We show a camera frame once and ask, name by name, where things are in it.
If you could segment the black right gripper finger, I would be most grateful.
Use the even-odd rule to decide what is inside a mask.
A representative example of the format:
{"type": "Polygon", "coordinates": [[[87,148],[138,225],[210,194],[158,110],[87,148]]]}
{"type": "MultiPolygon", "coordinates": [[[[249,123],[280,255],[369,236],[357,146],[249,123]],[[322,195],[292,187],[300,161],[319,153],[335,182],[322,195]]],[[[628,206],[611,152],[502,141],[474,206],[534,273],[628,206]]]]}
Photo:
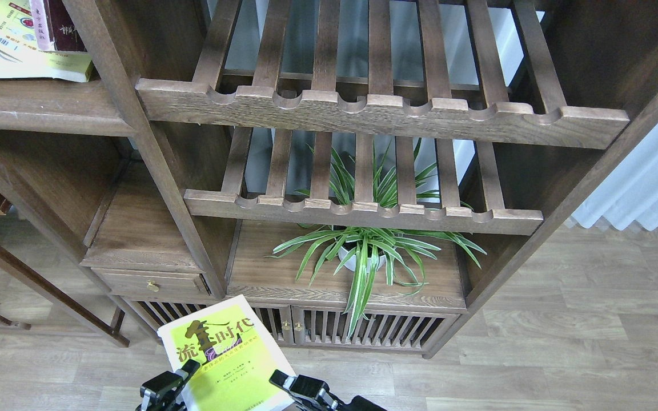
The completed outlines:
{"type": "Polygon", "coordinates": [[[181,392],[196,374],[200,364],[188,360],[175,372],[162,374],[144,382],[139,388],[143,400],[136,410],[186,410],[181,392]]]}

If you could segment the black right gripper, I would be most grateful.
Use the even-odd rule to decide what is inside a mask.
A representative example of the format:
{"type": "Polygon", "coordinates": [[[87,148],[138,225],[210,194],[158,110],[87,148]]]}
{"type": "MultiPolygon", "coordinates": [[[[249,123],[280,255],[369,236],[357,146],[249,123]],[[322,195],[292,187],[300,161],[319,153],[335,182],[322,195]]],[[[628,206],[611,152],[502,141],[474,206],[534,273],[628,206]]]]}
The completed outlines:
{"type": "Polygon", "coordinates": [[[386,408],[359,395],[344,404],[331,393],[326,382],[302,374],[290,376],[276,369],[269,382],[287,393],[302,410],[386,411],[386,408]]]}

